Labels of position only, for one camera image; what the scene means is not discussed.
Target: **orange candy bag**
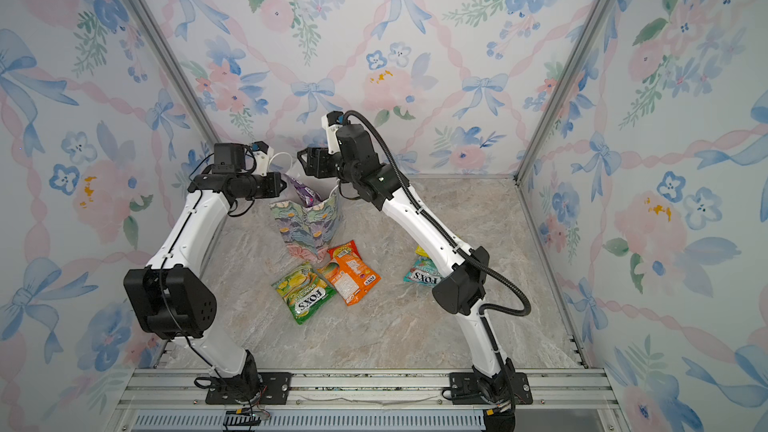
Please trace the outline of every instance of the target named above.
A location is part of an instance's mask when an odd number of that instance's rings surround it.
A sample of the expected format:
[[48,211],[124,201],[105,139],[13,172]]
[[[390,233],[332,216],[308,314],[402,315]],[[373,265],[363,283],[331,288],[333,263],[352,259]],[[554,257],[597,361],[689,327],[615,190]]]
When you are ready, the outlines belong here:
[[381,277],[360,258],[355,241],[328,250],[331,262],[318,272],[333,284],[347,305],[360,302]]

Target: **wall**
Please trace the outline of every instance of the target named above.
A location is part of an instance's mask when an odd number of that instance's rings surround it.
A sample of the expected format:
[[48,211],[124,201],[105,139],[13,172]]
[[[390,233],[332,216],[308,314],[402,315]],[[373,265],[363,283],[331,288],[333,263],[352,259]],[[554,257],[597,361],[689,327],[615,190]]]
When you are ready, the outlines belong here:
[[768,0],[623,1],[526,201],[634,432],[768,430]]
[[160,351],[123,276],[207,148],[120,0],[0,10],[0,430],[100,430]]
[[516,170],[592,3],[146,1],[222,137],[294,152],[355,109],[411,174]]

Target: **gray marble surface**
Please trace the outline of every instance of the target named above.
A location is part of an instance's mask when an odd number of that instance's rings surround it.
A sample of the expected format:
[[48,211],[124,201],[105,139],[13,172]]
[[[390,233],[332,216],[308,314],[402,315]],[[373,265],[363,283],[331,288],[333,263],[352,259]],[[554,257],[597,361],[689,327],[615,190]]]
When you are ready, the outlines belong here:
[[[517,368],[577,367],[552,290],[511,180],[423,178],[412,181],[440,219],[471,245],[483,245],[491,266],[530,298],[524,318],[491,312],[497,339]],[[346,195],[354,195],[347,190]],[[266,202],[227,219],[203,280],[216,294],[217,322],[251,350],[259,368],[469,368],[469,347],[456,319],[429,287],[404,283],[416,242],[389,217],[362,201],[342,200],[343,220],[333,245],[351,239],[382,280],[358,304],[341,297],[302,325],[271,284],[301,260],[288,255]],[[492,278],[486,299],[519,307]],[[177,348],[170,368],[204,367]]]

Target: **yellow package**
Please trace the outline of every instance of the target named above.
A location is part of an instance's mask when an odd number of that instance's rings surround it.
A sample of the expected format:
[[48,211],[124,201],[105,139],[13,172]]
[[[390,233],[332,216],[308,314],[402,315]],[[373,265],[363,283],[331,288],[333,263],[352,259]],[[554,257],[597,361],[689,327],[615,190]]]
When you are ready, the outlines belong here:
[[347,305],[360,302],[381,277],[360,258],[355,241],[329,249],[331,262],[318,272],[333,284]]
[[309,262],[294,268],[272,284],[272,287],[283,298],[298,324],[312,317],[321,305],[336,294],[331,286],[317,276]]

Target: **black mounting plate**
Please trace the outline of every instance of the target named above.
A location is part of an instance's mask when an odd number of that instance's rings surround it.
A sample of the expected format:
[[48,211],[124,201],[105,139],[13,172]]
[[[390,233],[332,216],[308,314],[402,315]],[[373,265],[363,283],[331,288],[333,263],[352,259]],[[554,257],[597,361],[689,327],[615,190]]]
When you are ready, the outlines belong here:
[[[451,387],[446,389],[451,391],[451,396],[472,396],[468,398],[457,398],[452,400],[456,405],[488,405],[482,397],[480,397],[480,389],[478,388],[478,382],[473,372],[453,372],[448,374]],[[528,376],[523,372],[515,372],[512,376],[512,391],[514,392],[515,405],[530,405],[533,403],[533,394],[531,394],[531,387],[528,385]]]
[[[290,392],[290,379],[293,376],[291,372],[259,372],[262,387],[266,390],[262,394],[259,404],[261,405],[285,405]],[[227,394],[222,394],[218,390],[208,390],[205,398],[208,405],[242,405],[240,402]]]

